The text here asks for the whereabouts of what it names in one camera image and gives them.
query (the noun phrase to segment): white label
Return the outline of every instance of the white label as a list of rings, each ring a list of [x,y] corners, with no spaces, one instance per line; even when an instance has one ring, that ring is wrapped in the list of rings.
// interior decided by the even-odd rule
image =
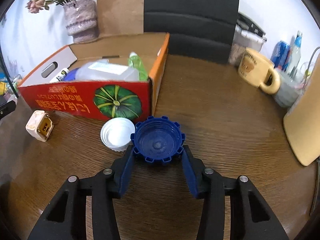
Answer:
[[[68,73],[69,73],[68,69],[61,70],[61,72],[58,75],[56,75],[52,80],[50,80],[49,83],[56,83],[56,82],[62,81]]]
[[[112,73],[116,75],[121,75],[124,71],[128,69],[128,66],[118,65],[118,64],[104,64],[101,62],[94,62],[88,68],[103,71],[106,73]]]

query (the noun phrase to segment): pumpkin illustration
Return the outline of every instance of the pumpkin illustration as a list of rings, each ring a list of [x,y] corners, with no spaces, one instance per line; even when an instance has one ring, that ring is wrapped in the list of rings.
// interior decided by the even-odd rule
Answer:
[[[110,118],[124,117],[133,120],[142,113],[138,96],[118,85],[100,87],[96,90],[93,101],[100,112]]]

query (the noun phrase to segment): metal screw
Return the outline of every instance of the metal screw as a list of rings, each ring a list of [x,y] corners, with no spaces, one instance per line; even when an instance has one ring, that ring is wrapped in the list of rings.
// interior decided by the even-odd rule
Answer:
[[[112,173],[112,169],[110,169],[110,168],[106,168],[103,170],[104,175],[110,175],[111,173]]]
[[[76,176],[70,176],[68,179],[69,182],[75,182],[76,180],[77,180]]]
[[[240,180],[241,180],[242,182],[247,182],[247,181],[248,181],[248,177],[242,175],[242,176],[240,176]]]
[[[204,169],[204,172],[205,172],[206,174],[212,174],[212,173],[213,173],[213,169],[211,169],[211,168],[205,168],[205,169]]]

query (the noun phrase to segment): bottle cap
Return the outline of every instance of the bottle cap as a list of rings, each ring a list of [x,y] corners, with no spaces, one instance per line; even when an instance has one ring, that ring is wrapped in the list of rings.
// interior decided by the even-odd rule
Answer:
[[[100,137],[105,146],[111,150],[122,152],[129,146],[130,135],[134,132],[134,124],[129,119],[116,117],[103,125]]]
[[[186,139],[180,131],[177,122],[171,122],[168,117],[148,117],[144,122],[136,124],[136,132],[131,135],[133,153],[142,155],[146,162],[161,161],[168,163],[174,155],[183,152]]]
[[[138,55],[137,55],[137,53],[135,53],[135,52],[131,52],[130,55],[129,55],[129,57],[133,57],[133,56],[138,56]]]

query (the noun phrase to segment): white wall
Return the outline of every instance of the white wall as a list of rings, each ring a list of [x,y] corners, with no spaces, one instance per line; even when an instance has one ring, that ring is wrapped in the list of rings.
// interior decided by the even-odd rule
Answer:
[[[67,36],[62,6],[30,14],[25,8],[28,0],[15,0],[0,25],[0,45],[7,68],[18,68],[25,76],[57,49],[72,43]],[[262,53],[271,57],[276,43],[291,43],[297,31],[303,32],[302,64],[308,61],[320,45],[320,30],[301,0],[240,0],[239,11],[252,18],[268,38]]]

